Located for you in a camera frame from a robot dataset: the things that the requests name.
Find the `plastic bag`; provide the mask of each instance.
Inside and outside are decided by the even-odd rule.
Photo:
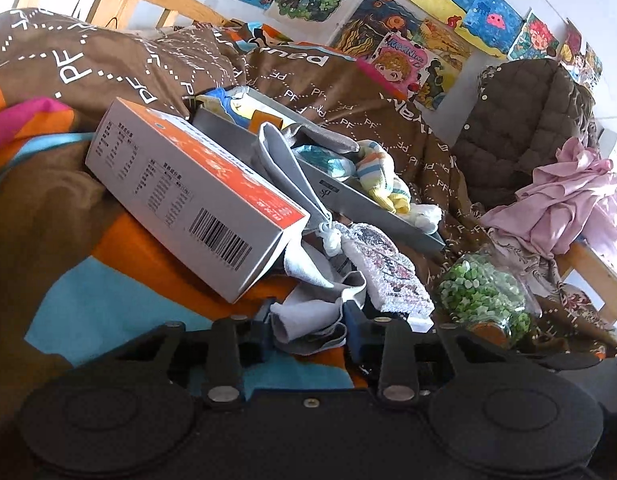
[[[462,256],[436,292],[453,321],[503,347],[512,346],[530,330],[531,315],[541,315],[523,280],[486,248]]]

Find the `gray storage box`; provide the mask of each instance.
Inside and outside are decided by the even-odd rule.
[[[261,96],[263,98],[261,102],[293,121],[311,124],[306,118],[262,96],[259,92],[250,89],[248,93],[257,100],[260,100]],[[253,167],[251,159],[255,155],[256,137],[248,130],[204,108],[198,108],[192,124],[239,160]],[[311,187],[324,206],[330,210],[346,216],[353,222],[375,225],[393,241],[403,242],[418,253],[431,254],[443,249],[444,241],[437,233],[432,235],[424,233],[399,216],[381,208],[374,200],[346,183],[335,180],[300,158],[298,162]],[[349,181],[352,181],[353,186],[358,184],[354,179],[349,179]]]

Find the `dark quilted cushion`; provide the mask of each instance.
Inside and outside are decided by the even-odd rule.
[[[578,136],[587,142],[592,97],[551,59],[503,64],[466,121],[453,154],[470,199],[486,209],[514,202],[532,170]]]

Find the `round black disc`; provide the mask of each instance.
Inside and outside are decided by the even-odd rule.
[[[63,470],[133,470],[167,453],[188,433],[191,396],[176,384],[73,386],[33,392],[20,412],[29,449]]]
[[[459,459],[503,473],[533,474],[586,462],[603,430],[598,403],[539,367],[480,365],[431,399],[434,431]]]

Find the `nutrition facts label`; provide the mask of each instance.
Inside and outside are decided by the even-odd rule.
[[[168,162],[141,155],[133,141],[133,133],[122,123],[106,124],[95,146],[95,153],[104,158],[115,176],[125,180],[139,175],[132,192],[162,222],[172,227],[192,195],[182,182],[182,176]]]

